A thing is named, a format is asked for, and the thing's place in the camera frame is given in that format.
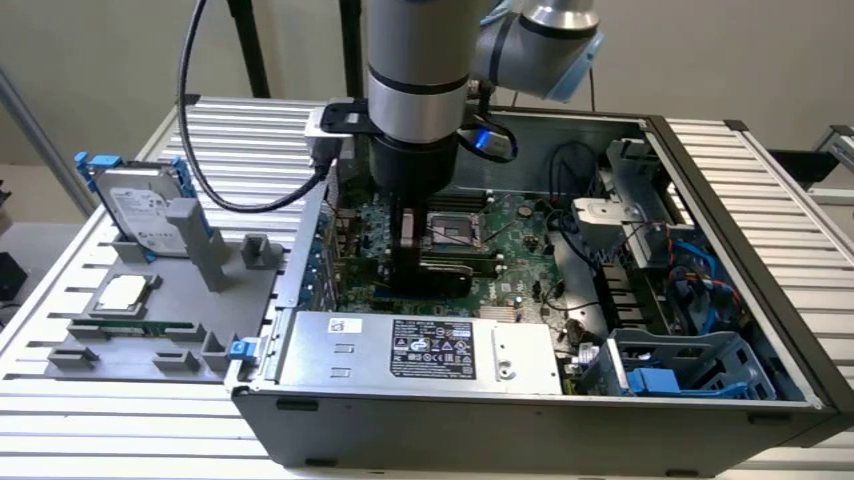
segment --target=blue latch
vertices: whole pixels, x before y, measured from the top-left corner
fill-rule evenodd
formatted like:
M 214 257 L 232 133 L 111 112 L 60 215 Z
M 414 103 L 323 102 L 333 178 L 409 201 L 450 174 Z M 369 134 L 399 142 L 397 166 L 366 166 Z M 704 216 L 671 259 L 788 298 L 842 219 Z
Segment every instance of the blue latch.
M 122 157 L 119 155 L 95 155 L 90 160 L 90 167 L 92 168 L 116 168 L 122 164 Z
M 122 157 L 119 155 L 95 155 L 90 160 L 90 152 L 78 152 L 75 155 L 75 168 L 78 173 L 86 181 L 86 187 L 90 192 L 98 192 L 98 185 L 95 184 L 95 177 L 90 168 L 108 169 L 115 168 L 122 164 Z
M 95 193 L 98 191 L 98 185 L 95 185 L 95 178 L 92 178 L 92 174 L 90 173 L 90 166 L 87 165 L 88 158 L 90 152 L 78 152 L 75 155 L 75 168 L 83 177 L 86 188 L 90 189 L 90 192 Z
M 178 185 L 182 190 L 182 196 L 184 198 L 196 198 L 196 188 L 192 186 L 192 176 L 190 175 L 187 162 L 182 157 L 175 157 L 172 159 L 172 168 L 178 175 Z
M 231 348 L 228 349 L 228 358 L 231 360 L 254 360 L 256 346 L 258 342 L 235 340 L 231 342 Z

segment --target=power cable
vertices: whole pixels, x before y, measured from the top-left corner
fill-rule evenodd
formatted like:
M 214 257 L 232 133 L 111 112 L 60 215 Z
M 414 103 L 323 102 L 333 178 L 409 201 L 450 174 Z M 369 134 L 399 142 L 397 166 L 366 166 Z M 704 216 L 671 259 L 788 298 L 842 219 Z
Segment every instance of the power cable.
M 315 150 L 313 151 L 313 158 L 315 160 L 315 172 L 309 178 L 306 183 L 291 192 L 289 195 L 274 201 L 272 203 L 259 205 L 239 205 L 226 200 L 214 190 L 214 187 L 208 183 L 208 179 L 202 172 L 199 166 L 199 160 L 196 159 L 196 153 L 190 140 L 190 128 L 187 126 L 187 73 L 190 70 L 190 57 L 192 54 L 192 47 L 196 40 L 196 32 L 199 30 L 199 23 L 202 20 L 202 14 L 207 0 L 198 0 L 192 11 L 192 17 L 190 19 L 190 26 L 187 27 L 187 35 L 184 36 L 184 47 L 182 50 L 180 60 L 178 64 L 178 130 L 182 137 L 182 143 L 184 144 L 184 153 L 187 155 L 187 163 L 192 173 L 199 181 L 202 190 L 211 198 L 211 201 L 224 210 L 236 213 L 264 213 L 278 210 L 282 207 L 287 207 L 297 200 L 299 200 L 311 191 L 313 188 L 326 180 L 330 173 L 333 161 L 341 154 L 342 141 L 337 139 L 337 142 L 319 142 Z

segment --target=wire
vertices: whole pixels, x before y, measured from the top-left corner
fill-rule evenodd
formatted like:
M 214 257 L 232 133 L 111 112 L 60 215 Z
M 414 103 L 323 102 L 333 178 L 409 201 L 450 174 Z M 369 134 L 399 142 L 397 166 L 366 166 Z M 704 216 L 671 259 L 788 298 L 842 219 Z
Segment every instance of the wire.
M 567 159 L 561 157 L 561 153 L 569 149 L 570 147 L 581 147 L 589 154 L 589 158 L 590 158 L 590 162 L 591 162 L 591 166 L 590 166 L 590 183 L 587 185 L 587 188 L 582 191 L 582 187 L 579 185 L 579 179 L 578 176 L 575 175 L 575 171 L 573 170 L 573 167 L 570 166 L 570 164 L 567 163 Z M 569 173 L 569 175 L 573 177 L 573 183 L 575 184 L 575 193 L 574 195 L 582 196 L 582 195 L 589 195 L 590 192 L 594 189 L 594 185 L 597 183 L 597 153 L 594 152 L 593 148 L 590 147 L 590 145 L 587 145 L 583 142 L 579 142 L 578 140 L 571 140 L 561 145 L 558 145 L 553 151 L 551 154 L 551 160 L 549 162 L 549 196 L 550 196 L 550 200 L 555 201 L 555 187 L 558 190 L 558 198 L 561 198 L 563 196 L 563 191 L 561 188 L 561 179 L 558 178 L 558 181 L 555 182 L 555 167 L 557 166 L 562 166 L 566 170 L 566 172 Z
M 585 303 L 583 305 L 579 305 L 577 307 L 570 307 L 570 308 L 563 308 L 563 307 L 555 306 L 551 303 L 551 294 L 554 293 L 555 288 L 558 288 L 558 285 L 561 285 L 562 283 L 563 283 L 563 280 L 559 280 L 558 282 L 555 282 L 555 284 L 551 287 L 549 287 L 549 290 L 546 291 L 546 295 L 543 296 L 543 304 L 549 305 L 549 307 L 553 310 L 557 310 L 559 312 L 574 312 L 575 310 L 583 310 L 587 307 L 593 307 L 594 305 L 599 305 L 599 302 L 595 301 L 595 302 L 589 302 L 589 303 Z
M 558 210 L 554 209 L 551 211 L 551 213 L 546 216 L 546 228 L 549 228 L 549 221 L 551 219 L 551 216 L 557 213 L 561 212 L 563 214 L 563 216 L 566 216 L 570 212 L 567 212 L 566 210 Z M 590 257 L 587 256 L 587 254 L 585 252 L 582 252 L 582 250 L 575 246 L 575 243 L 573 242 L 573 239 L 570 238 L 570 236 L 567 235 L 565 229 L 563 229 L 563 216 L 558 218 L 558 233 L 561 233 L 561 237 L 563 238 L 563 241 L 566 242 L 566 244 L 569 245 L 570 249 L 573 250 L 573 252 L 575 253 L 575 255 L 578 256 L 578 258 L 581 258 L 583 260 L 583 262 L 587 264 L 587 266 L 593 269 L 594 273 L 597 271 L 597 269 L 599 268 L 599 266 L 597 265 L 597 262 L 594 262 Z
M 481 28 L 486 27 L 497 20 L 501 20 L 502 18 L 505 18 L 505 16 L 511 12 L 511 10 L 513 10 L 513 0 L 502 0 L 501 2 L 498 2 L 493 11 L 487 14 L 486 17 L 483 17 L 483 19 L 481 19 Z
M 597 82 L 593 76 L 593 67 L 587 70 L 587 77 L 590 78 L 590 110 L 597 111 Z
M 289 206 L 297 200 L 299 200 L 315 186 L 326 179 L 330 173 L 330 166 L 333 158 L 325 158 L 323 162 L 318 161 L 315 166 L 315 173 L 309 178 L 306 183 L 291 192 L 289 195 L 282 197 L 279 200 L 274 201 L 268 204 L 259 205 L 239 205 L 236 203 L 226 200 L 214 190 L 211 184 L 208 183 L 208 179 L 202 172 L 202 167 L 199 166 L 199 160 L 196 159 L 196 153 L 194 151 L 192 142 L 190 140 L 190 128 L 187 126 L 187 73 L 190 70 L 190 57 L 192 53 L 192 46 L 196 40 L 196 32 L 199 30 L 199 22 L 202 20 L 202 13 L 204 12 L 204 7 L 207 5 L 207 0 L 198 0 L 196 6 L 194 7 L 192 17 L 190 19 L 190 26 L 187 27 L 187 35 L 184 37 L 184 47 L 182 50 L 180 60 L 178 64 L 178 129 L 182 137 L 182 143 L 184 144 L 184 153 L 187 155 L 187 163 L 190 164 L 190 168 L 192 173 L 199 181 L 199 185 L 202 186 L 202 190 L 211 198 L 211 201 L 224 210 L 238 213 L 264 213 L 278 210 L 282 207 Z

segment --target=motherboard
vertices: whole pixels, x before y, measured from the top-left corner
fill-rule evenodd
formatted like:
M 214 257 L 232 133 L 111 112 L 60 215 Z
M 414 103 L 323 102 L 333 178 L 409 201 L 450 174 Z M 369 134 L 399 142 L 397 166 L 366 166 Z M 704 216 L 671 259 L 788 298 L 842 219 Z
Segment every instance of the motherboard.
M 475 270 L 469 296 L 451 299 L 406 298 L 383 283 L 391 236 L 381 197 L 339 212 L 338 310 L 546 323 L 555 341 L 565 342 L 569 317 L 545 303 L 561 281 L 546 227 L 555 209 L 542 198 L 515 193 L 466 203 L 437 205 L 457 211 L 429 214 L 422 252 L 426 261 L 459 262 Z

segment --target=blue cable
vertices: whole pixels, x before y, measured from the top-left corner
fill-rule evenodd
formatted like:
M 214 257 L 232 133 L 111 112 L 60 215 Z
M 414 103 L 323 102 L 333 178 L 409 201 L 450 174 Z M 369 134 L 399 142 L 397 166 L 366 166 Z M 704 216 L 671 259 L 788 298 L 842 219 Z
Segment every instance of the blue cable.
M 694 245 L 691 245 L 690 243 L 682 241 L 682 240 L 677 240 L 675 242 L 673 242 L 674 247 L 679 247 L 685 250 L 687 250 L 689 252 L 691 252 L 694 255 L 697 255 L 699 258 L 702 258 L 706 263 L 709 264 L 709 271 L 712 272 L 712 280 L 714 281 L 717 278 L 717 274 L 718 274 L 718 264 L 716 262 L 716 259 L 713 256 L 710 256 L 706 252 L 704 252 L 699 248 L 697 248 Z M 712 332 L 712 328 L 716 326 L 716 320 L 717 320 L 717 311 L 716 311 L 716 307 L 712 304 L 712 292 L 709 292 L 709 313 L 706 315 L 706 321 L 704 322 L 704 326 L 699 329 L 699 334 L 701 335 L 708 335 L 709 332 Z

